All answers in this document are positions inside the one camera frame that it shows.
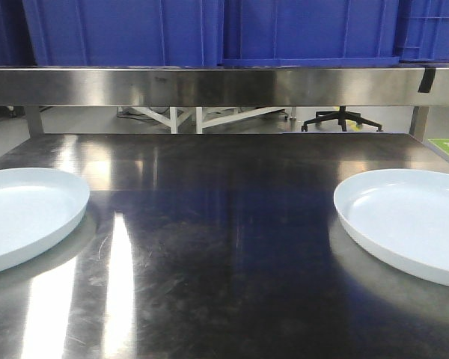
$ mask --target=metal leg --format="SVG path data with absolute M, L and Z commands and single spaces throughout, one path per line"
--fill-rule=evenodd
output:
M 305 121 L 305 123 L 307 125 L 311 125 L 312 123 L 326 122 L 330 120 L 339 120 L 339 112 L 333 111 L 328 114 L 323 114 L 316 118 L 313 118 L 312 120 L 307 120 Z
M 346 112 L 339 111 L 339 120 L 337 120 L 337 123 L 341 126 L 343 132 L 347 132 Z
M 11 118 L 15 118 L 16 117 L 16 110 L 14 106 L 7 106 L 8 108 L 8 114 Z
M 178 133 L 178 107 L 170 107 L 171 133 Z
M 297 109 L 297 107 L 295 107 L 295 106 L 291 108 L 290 120 L 295 120 L 296 119 L 296 109 Z
M 426 132 L 427 117 L 429 116 L 429 106 L 416 106 L 412 112 L 411 128 L 409 134 L 416 140 L 423 141 Z
M 355 116 L 352 113 L 347 113 L 347 119 L 348 120 L 353 120 L 354 122 L 356 122 L 358 125 L 369 125 L 369 126 L 374 126 L 377 127 L 377 131 L 378 132 L 382 132 L 382 124 L 381 123 L 377 123 L 371 120 L 368 120 L 366 118 L 363 118 L 361 116 Z
M 40 116 L 40 108 L 38 106 L 25 107 L 25 117 L 27 119 L 30 137 L 42 135 L 44 133 L 42 117 Z
M 334 114 L 336 111 L 318 111 L 316 112 L 316 117 L 326 116 L 327 114 Z
M 197 107 L 196 108 L 196 133 L 202 134 L 203 133 L 203 108 Z

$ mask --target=scratch on metal surface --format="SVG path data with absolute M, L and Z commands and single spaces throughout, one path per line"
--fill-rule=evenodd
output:
M 71 340 L 75 340 L 76 342 L 78 342 L 78 343 L 80 343 L 80 344 L 83 344 L 84 346 L 86 345 L 85 342 L 81 341 L 81 340 L 78 339 L 78 338 L 72 337 L 72 336 L 70 336 L 70 335 L 67 335 L 67 337 L 69 337 Z
M 108 241 L 109 238 L 110 238 L 110 236 L 105 237 L 102 244 L 100 245 L 100 249 L 98 250 L 98 260 L 101 260 L 102 248 L 105 245 L 105 242 Z
M 87 318 L 82 318 L 82 321 L 83 321 L 83 322 L 90 323 L 90 324 L 94 324 L 93 321 L 91 321 L 90 319 L 87 319 Z

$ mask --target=table leg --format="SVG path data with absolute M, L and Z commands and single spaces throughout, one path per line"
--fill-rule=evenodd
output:
M 178 107 L 170 107 L 171 133 L 178 133 Z
M 25 117 L 27 119 L 30 137 L 42 135 L 44 133 L 42 117 L 40 116 L 40 108 L 38 106 L 26 106 Z
M 202 134 L 203 133 L 203 108 L 197 107 L 196 108 L 196 133 Z
M 424 140 L 426 132 L 427 116 L 429 115 L 429 106 L 416 106 L 412 112 L 411 128 L 409 134 L 419 141 Z
M 296 119 L 296 107 L 293 106 L 291 108 L 291 116 L 290 116 L 290 120 L 295 120 Z

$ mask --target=black tape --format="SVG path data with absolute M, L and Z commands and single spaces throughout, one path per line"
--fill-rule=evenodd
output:
M 433 88 L 435 78 L 436 78 L 436 69 L 435 68 L 425 69 L 418 92 L 420 92 L 420 93 L 431 92 L 431 88 Z

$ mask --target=white metal frame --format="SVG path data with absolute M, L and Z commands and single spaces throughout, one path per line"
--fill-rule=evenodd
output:
M 171 129 L 171 133 L 178 133 L 178 128 L 180 125 L 190 118 L 195 113 L 195 108 L 181 108 L 181 107 L 170 107 L 170 117 L 166 117 L 163 114 L 159 114 L 156 111 L 148 107 L 133 107 L 135 110 L 140 111 L 142 114 L 147 115 L 149 118 L 163 123 Z
M 202 134 L 203 129 L 222 125 L 224 123 L 232 123 L 246 118 L 258 116 L 260 114 L 268 114 L 275 111 L 286 110 L 287 107 L 263 107 L 255 110 L 239 112 L 238 107 L 197 107 L 196 108 L 196 133 Z M 208 115 L 215 114 L 216 112 L 222 112 L 227 110 L 233 110 L 233 114 L 226 114 L 221 117 L 214 117 L 207 119 Z M 290 119 L 296 119 L 296 107 L 291 108 Z

